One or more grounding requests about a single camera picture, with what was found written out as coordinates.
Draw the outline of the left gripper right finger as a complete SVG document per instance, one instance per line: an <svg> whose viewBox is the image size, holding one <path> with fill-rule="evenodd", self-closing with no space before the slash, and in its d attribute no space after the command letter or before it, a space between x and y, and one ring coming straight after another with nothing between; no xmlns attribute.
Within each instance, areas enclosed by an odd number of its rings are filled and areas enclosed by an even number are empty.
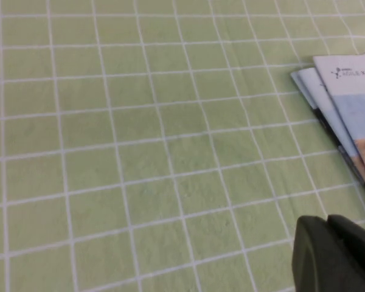
<svg viewBox="0 0 365 292"><path fill-rule="evenodd" d="M327 223L349 253L355 271L365 281L365 229L342 215L329 215Z"/></svg>

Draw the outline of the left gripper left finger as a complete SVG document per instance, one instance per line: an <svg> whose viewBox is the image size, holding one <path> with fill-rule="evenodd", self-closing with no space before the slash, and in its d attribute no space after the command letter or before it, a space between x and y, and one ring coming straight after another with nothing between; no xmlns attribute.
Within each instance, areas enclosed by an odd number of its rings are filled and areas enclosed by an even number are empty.
<svg viewBox="0 0 365 292"><path fill-rule="evenodd" d="M347 263L338 237L320 217L297 220L292 272L296 291L343 291Z"/></svg>

